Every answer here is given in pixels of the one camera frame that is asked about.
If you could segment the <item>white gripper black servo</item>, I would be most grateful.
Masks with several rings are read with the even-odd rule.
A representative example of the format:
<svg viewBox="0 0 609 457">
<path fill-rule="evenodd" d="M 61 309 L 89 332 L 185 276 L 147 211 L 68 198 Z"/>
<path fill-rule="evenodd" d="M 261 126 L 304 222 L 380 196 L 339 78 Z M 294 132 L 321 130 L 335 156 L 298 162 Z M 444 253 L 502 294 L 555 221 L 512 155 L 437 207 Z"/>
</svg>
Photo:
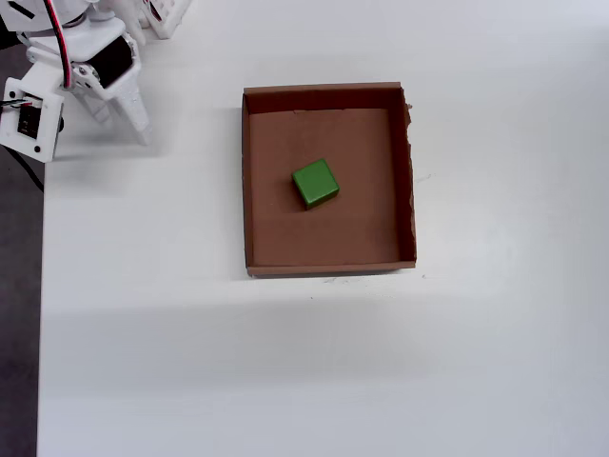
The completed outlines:
<svg viewBox="0 0 609 457">
<path fill-rule="evenodd" d="M 141 96 L 137 72 L 141 64 L 137 44 L 119 18 L 80 18 L 53 32 L 28 38 L 27 56 L 59 70 L 59 85 L 98 124 L 110 124 L 108 101 L 128 123 L 137 141 L 148 145 L 151 124 Z"/>
</svg>

